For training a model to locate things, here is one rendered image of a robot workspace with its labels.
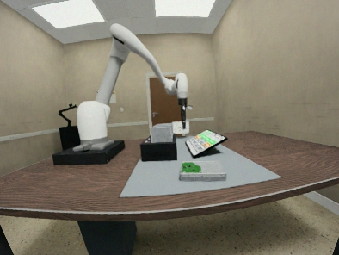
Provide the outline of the status display panel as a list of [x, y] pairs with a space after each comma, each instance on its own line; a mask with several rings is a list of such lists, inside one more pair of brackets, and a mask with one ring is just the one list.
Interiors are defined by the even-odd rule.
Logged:
[[204, 152], [207, 152], [219, 144], [225, 142], [226, 140], [228, 140], [227, 137], [217, 134], [211, 130], [206, 130], [205, 132], [198, 134], [185, 143], [187, 144], [193, 158], [196, 158]]

